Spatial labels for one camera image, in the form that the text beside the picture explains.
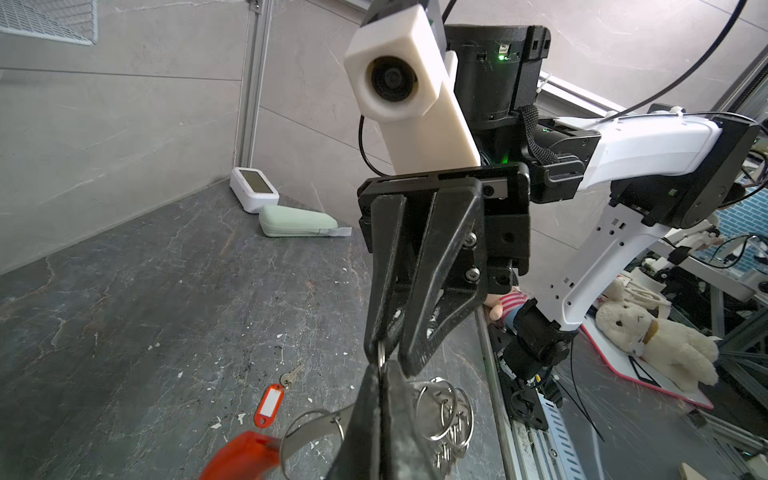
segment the white stuffed bunny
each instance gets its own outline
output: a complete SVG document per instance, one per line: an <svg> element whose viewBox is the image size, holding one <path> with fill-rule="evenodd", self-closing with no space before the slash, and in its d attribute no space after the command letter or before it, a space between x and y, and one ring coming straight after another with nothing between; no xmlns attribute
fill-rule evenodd
<svg viewBox="0 0 768 480"><path fill-rule="evenodd" d="M680 390L695 392L698 382L714 385L717 337L666 319L654 318L645 308L624 299L623 285L615 280L595 316L598 328L627 353L643 357Z"/></svg>

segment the key tag label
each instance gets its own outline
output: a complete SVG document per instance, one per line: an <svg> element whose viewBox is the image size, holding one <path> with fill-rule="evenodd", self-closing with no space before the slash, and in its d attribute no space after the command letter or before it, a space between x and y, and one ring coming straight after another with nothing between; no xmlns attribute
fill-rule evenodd
<svg viewBox="0 0 768 480"><path fill-rule="evenodd" d="M261 399L256 415L253 416L253 423L260 429L265 429L272 425L277 418L277 412L280 410L280 404L283 403L285 396L285 387L279 383L270 385Z"/></svg>

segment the plush doll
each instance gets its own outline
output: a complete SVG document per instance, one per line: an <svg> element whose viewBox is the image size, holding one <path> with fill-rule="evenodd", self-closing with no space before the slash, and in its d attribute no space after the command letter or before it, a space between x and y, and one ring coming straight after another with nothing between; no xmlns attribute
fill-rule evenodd
<svg viewBox="0 0 768 480"><path fill-rule="evenodd" d="M513 286L509 293L495 295L489 293L485 298L485 305L491 308L488 314L492 322L503 323L507 328L512 328L518 310L528 301L528 295Z"/></svg>
<svg viewBox="0 0 768 480"><path fill-rule="evenodd" d="M611 342L627 353L641 356L680 390L695 392L698 382L714 385L717 372L717 337L666 319L654 318L645 308L624 298L620 280L604 295L595 322Z"/></svg>

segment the camera lens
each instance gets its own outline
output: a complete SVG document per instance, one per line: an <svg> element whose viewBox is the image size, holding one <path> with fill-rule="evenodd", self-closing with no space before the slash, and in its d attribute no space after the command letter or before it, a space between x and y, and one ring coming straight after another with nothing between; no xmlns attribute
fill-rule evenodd
<svg viewBox="0 0 768 480"><path fill-rule="evenodd" d="M373 61L373 90L387 101L403 101L411 94L416 73L397 57L380 57Z"/></svg>

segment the gray wall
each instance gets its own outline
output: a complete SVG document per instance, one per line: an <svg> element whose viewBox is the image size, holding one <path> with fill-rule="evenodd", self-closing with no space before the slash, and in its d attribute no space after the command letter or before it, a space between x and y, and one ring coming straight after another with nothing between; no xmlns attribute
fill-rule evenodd
<svg viewBox="0 0 768 480"><path fill-rule="evenodd" d="M278 189L356 224L355 191L372 176L357 151L359 111L342 67L362 13L337 0L276 0L263 83L255 166ZM553 35L544 69L619 104L661 89L707 49L736 0L458 0L449 22L547 25ZM689 109L711 107L768 43L768 2L751 0L718 52L664 99ZM377 165L389 157L376 125L366 150ZM607 199L596 186L559 204L533 205L534 291L587 237Z"/></svg>
<svg viewBox="0 0 768 480"><path fill-rule="evenodd" d="M666 87L712 44L737 0L458 0L449 23L544 25L547 73L629 107ZM707 110L768 44L768 1L750 0L723 44L661 98Z"/></svg>
<svg viewBox="0 0 768 480"><path fill-rule="evenodd" d="M94 47L0 35L0 271L233 162L245 0L104 0Z"/></svg>

